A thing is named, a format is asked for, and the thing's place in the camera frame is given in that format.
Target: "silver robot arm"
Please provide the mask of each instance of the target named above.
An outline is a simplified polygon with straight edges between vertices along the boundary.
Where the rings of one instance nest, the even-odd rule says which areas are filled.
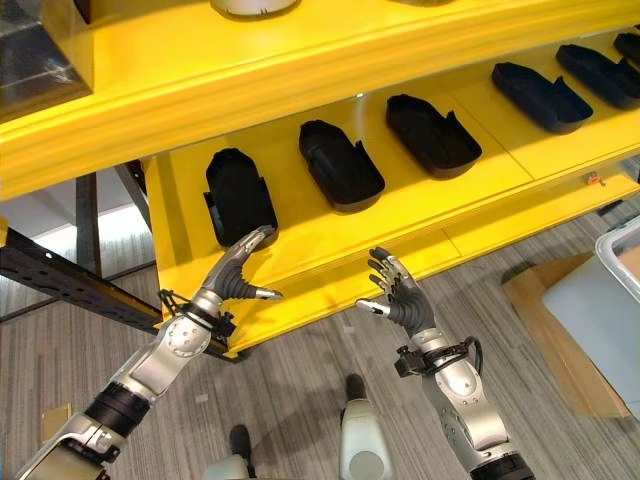
[[[191,301],[180,306],[154,341],[131,356],[83,413],[73,415],[54,434],[16,480],[107,480],[103,464],[115,461],[129,434],[182,369],[207,348],[212,333],[219,336],[216,326],[229,322],[228,314],[220,314],[222,303],[230,298],[282,298],[242,277],[246,260],[273,233],[271,227],[260,227],[232,246]]]
[[[400,376],[421,375],[423,388],[440,416],[444,435],[474,480],[531,480],[534,475],[510,441],[498,412],[482,388],[482,350],[469,337],[451,344],[435,323],[433,309],[402,263],[386,250],[371,250],[369,265],[382,277],[371,280],[388,303],[360,299],[356,305],[403,326],[414,349],[398,350]],[[475,345],[476,362],[465,358]]]

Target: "black metal frame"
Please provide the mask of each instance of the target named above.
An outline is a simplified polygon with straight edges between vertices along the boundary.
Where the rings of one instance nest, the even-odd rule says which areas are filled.
[[[145,197],[146,185],[140,162],[121,165],[117,167],[117,172],[151,230],[149,208]],[[0,323],[39,306],[62,300],[129,327],[156,335],[157,329],[154,325],[162,321],[161,310],[114,285],[110,279],[103,279],[100,276],[95,173],[76,179],[76,225],[78,229],[77,264],[42,247],[15,230],[8,229],[5,244],[0,247],[0,275],[50,295],[52,298],[5,315],[0,318]],[[136,267],[125,274],[146,266],[149,265]],[[118,274],[111,279],[122,275],[122,273]],[[212,340],[205,350],[210,355],[233,363],[246,357],[241,355],[235,360],[229,359],[223,355],[227,351],[227,346],[217,340]]]
[[[0,275],[91,312],[155,333],[160,309],[9,228]]]
[[[138,208],[142,219],[147,224],[151,232],[151,214],[147,203],[147,185],[144,181],[144,172],[140,161],[128,162],[115,167],[116,173],[120,177],[124,188]]]
[[[95,173],[76,179],[76,263],[102,276],[98,230],[98,186]]]

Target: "yellow shelf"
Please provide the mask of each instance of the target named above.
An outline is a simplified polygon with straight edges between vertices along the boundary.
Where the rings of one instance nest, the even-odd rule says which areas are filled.
[[[443,112],[459,111],[459,120],[483,147],[477,164],[453,180],[430,178],[385,124],[390,90],[429,98]],[[208,190],[204,172],[211,157],[227,146],[252,157],[269,188],[280,234],[276,246],[260,254],[264,259],[253,279],[278,286],[362,256],[371,245],[434,229],[497,196],[530,188],[531,177],[522,167],[439,90],[426,79],[407,89],[380,90],[152,157],[146,177],[162,285],[179,284],[187,294],[195,291],[223,254],[202,193]],[[327,203],[298,151],[300,125],[315,118],[339,125],[352,140],[363,140],[386,180],[373,207],[344,215]]]
[[[392,247],[417,278],[432,275],[640,190],[617,167],[605,167],[601,174],[605,186],[570,180],[444,231],[385,246]],[[238,328],[228,355],[350,307],[360,297],[377,296],[380,290],[368,280],[369,270],[362,258],[283,288],[285,299],[280,302],[231,305]]]
[[[562,44],[593,48],[618,62],[614,48],[618,32],[559,42],[528,52],[507,55],[439,77],[443,87],[535,179],[581,169],[598,158],[626,158],[640,152],[640,109],[625,111],[600,100],[555,58]],[[563,76],[594,110],[583,126],[569,135],[550,135],[526,117],[494,87],[491,72],[497,62],[513,62],[534,68],[554,81]]]
[[[604,167],[599,173],[604,185],[586,186],[583,178],[568,180],[444,232],[460,252],[460,261],[467,261],[640,191],[640,185],[617,166]]]
[[[95,93],[0,125],[0,200],[456,65],[640,21],[637,0],[95,0]]]
[[[529,52],[522,63],[535,66],[533,59],[538,57],[537,50]],[[476,69],[483,71],[486,66],[464,71]],[[570,135],[545,134],[511,151],[504,148],[504,139],[500,145],[502,137],[496,131],[489,130],[494,117],[478,115],[483,109],[477,104],[488,107],[486,97],[478,95],[474,101],[460,95],[460,84],[453,78],[445,74],[413,80],[150,157],[145,167],[162,287],[192,295],[223,254],[202,192],[208,188],[204,172],[212,155],[227,146],[240,148],[255,160],[280,222],[278,240],[252,257],[247,277],[287,296],[284,302],[241,302],[230,307],[241,319],[230,341],[230,355],[372,294],[365,258],[376,245],[393,249],[422,277],[638,190],[617,167],[605,166],[637,151],[626,122],[640,124],[638,111],[598,116],[608,107],[589,97],[596,119],[582,128],[597,129],[598,142],[580,129]],[[425,98],[443,113],[456,112],[483,148],[471,170],[438,181],[418,166],[385,124],[386,99],[397,93]],[[504,101],[495,97],[488,111],[501,117],[502,109],[510,107]],[[516,138],[539,135],[538,127],[520,112],[512,113],[510,121],[517,129],[508,128]],[[300,125],[316,118],[339,125],[351,140],[363,140],[387,182],[372,207],[338,214],[315,185],[297,139]],[[521,151],[535,152],[536,146],[538,160],[528,163]],[[567,160],[553,151],[572,155]],[[587,187],[580,174],[596,168],[606,186]]]

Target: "clear plastic container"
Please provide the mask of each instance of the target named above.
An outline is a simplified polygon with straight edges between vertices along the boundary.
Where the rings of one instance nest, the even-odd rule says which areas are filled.
[[[640,281],[619,258],[638,245],[640,217],[598,238],[543,302],[640,419]]]

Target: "black shoe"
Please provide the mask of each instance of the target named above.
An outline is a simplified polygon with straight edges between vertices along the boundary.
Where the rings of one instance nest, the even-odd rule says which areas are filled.
[[[229,444],[231,445],[231,453],[240,455],[247,462],[247,470],[250,478],[255,478],[255,468],[251,464],[251,437],[249,430],[244,425],[236,425],[229,433]]]
[[[364,387],[364,380],[357,373],[352,373],[347,377],[347,400],[357,398],[367,398],[367,391]]]

